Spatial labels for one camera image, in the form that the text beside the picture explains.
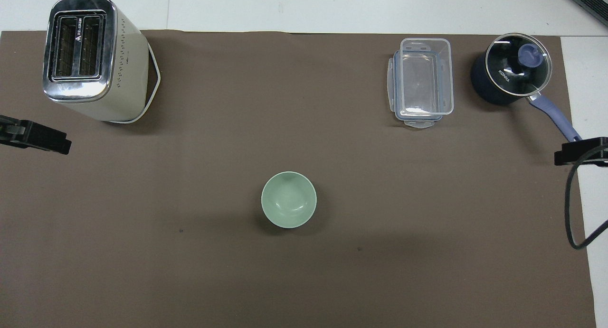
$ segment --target lid knob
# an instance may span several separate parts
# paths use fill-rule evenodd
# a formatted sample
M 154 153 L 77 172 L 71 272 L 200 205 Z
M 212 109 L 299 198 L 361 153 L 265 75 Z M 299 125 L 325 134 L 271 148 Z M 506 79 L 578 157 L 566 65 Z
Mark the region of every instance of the lid knob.
M 522 66 L 536 68 L 542 64 L 544 57 L 541 50 L 532 43 L 526 43 L 519 47 L 517 52 L 517 60 Z

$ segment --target green bowl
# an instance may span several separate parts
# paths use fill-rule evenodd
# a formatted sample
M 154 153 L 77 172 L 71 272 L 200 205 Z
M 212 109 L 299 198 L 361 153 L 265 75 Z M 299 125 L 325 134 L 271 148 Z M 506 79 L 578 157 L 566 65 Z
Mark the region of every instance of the green bowl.
M 282 228 L 304 225 L 317 208 L 317 192 L 302 174 L 280 172 L 262 190 L 262 209 L 273 224 Z

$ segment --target toaster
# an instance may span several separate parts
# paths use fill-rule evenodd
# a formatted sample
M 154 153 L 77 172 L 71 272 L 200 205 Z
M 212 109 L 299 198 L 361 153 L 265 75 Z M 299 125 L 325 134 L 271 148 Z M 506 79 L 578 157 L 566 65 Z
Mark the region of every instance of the toaster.
M 146 101 L 148 52 L 157 81 Z M 59 0 L 48 17 L 43 90 L 100 121 L 134 122 L 161 81 L 148 40 L 111 0 Z

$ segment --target clear food storage container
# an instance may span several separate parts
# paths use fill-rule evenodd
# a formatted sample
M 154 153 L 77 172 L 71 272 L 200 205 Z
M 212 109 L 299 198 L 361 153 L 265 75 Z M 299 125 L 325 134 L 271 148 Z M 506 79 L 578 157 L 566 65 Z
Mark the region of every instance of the clear food storage container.
M 423 129 L 454 110 L 452 53 L 443 38 L 406 38 L 389 59 L 389 105 L 398 120 Z

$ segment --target white table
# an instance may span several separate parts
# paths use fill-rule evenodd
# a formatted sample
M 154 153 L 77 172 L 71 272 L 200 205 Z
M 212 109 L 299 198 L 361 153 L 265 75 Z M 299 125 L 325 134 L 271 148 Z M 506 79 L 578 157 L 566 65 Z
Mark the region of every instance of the white table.
M 55 1 L 0 0 L 0 30 L 46 30 Z M 140 29 L 562 36 L 573 124 L 584 138 L 608 136 L 608 99 L 604 96 L 608 93 L 608 28 L 571 0 L 113 2 Z M 584 166 L 579 183 L 589 234 L 608 218 L 608 170 Z M 608 233 L 587 252 L 597 326 L 608 328 Z

